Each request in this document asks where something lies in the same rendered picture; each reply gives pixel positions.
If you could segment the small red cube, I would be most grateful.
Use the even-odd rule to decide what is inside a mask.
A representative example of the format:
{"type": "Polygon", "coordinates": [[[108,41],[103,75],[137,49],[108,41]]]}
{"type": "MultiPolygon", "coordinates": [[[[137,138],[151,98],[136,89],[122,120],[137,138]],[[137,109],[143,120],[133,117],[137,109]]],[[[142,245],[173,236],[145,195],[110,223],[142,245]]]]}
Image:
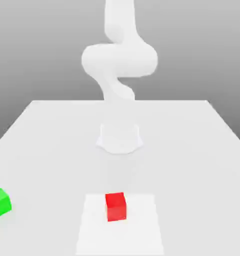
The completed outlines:
{"type": "Polygon", "coordinates": [[[127,205],[123,192],[105,194],[107,220],[120,221],[127,218],[127,205]]]}

